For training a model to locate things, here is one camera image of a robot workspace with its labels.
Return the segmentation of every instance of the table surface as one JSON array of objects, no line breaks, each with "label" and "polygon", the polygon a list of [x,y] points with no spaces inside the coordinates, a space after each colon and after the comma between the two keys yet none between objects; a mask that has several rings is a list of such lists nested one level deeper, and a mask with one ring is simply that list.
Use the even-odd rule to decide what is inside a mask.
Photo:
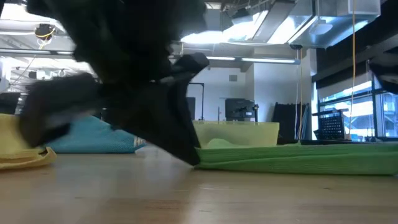
[{"label": "table surface", "polygon": [[1,223],[398,223],[398,179],[191,170],[136,155],[59,155],[0,172]]}]

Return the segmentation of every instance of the blurry black object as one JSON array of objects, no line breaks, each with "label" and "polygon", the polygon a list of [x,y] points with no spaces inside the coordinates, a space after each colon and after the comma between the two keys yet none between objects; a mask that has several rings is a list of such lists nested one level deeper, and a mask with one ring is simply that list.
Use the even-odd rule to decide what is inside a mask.
[{"label": "blurry black object", "polygon": [[115,128],[199,163],[185,95],[208,60],[187,55],[171,65],[169,55],[172,41],[206,29],[203,2],[29,0],[27,10],[60,21],[76,44],[75,59],[88,62],[102,82],[80,75],[33,86],[20,123],[31,146],[59,138],[80,113],[105,105],[119,113]]},{"label": "blurry black object", "polygon": [[0,94],[0,113],[15,114],[20,93],[1,93]]},{"label": "blurry black object", "polygon": [[398,94],[398,55],[384,53],[370,60],[369,67],[383,90]]},{"label": "blurry black object", "polygon": [[200,144],[186,94],[198,67],[205,68],[208,61],[203,54],[184,55],[181,61],[184,63],[177,61],[179,66],[172,67],[176,72],[170,76],[134,88],[100,84],[90,74],[37,82],[21,114],[21,134],[32,147],[39,146],[67,134],[70,122],[79,116],[107,107],[118,115],[111,123],[113,128],[133,133],[191,165],[198,164],[195,147]]}]

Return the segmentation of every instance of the green towel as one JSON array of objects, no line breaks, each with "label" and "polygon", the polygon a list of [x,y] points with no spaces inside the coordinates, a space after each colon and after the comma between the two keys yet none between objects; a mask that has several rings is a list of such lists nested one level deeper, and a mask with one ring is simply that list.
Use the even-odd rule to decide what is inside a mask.
[{"label": "green towel", "polygon": [[398,144],[245,147],[214,139],[199,149],[197,169],[281,174],[395,175]]}]

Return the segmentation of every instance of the light fixture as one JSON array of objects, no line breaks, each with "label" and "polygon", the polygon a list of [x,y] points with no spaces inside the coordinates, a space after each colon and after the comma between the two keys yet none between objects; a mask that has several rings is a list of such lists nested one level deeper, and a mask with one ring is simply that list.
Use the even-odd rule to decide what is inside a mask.
[{"label": "light fixture", "polygon": [[235,60],[234,57],[214,57],[214,56],[207,56],[208,60]]},{"label": "light fixture", "polygon": [[0,53],[49,55],[49,50],[0,49]]},{"label": "light fixture", "polygon": [[242,58],[243,62],[262,62],[262,63],[297,63],[296,60],[277,59],[277,58]]},{"label": "light fixture", "polygon": [[310,34],[312,35],[323,35],[329,32],[333,28],[333,24],[327,24],[326,20],[319,19],[318,22],[311,27]]},{"label": "light fixture", "polygon": [[57,53],[60,55],[73,55],[72,51],[57,51]]},{"label": "light fixture", "polygon": [[307,24],[305,24],[296,34],[293,35],[292,38],[290,38],[290,40],[288,40],[287,42],[289,44],[291,44],[292,42],[294,42],[298,37],[300,37],[310,26],[312,26],[312,24],[318,20],[318,17],[315,16],[314,18],[312,18]]}]

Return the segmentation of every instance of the plastic bin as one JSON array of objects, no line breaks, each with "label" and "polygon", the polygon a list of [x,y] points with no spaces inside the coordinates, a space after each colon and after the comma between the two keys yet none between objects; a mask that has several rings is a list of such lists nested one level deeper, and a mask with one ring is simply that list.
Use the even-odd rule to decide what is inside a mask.
[{"label": "plastic bin", "polygon": [[240,146],[276,146],[279,123],[249,121],[194,121],[201,147],[213,139],[223,139]]}]

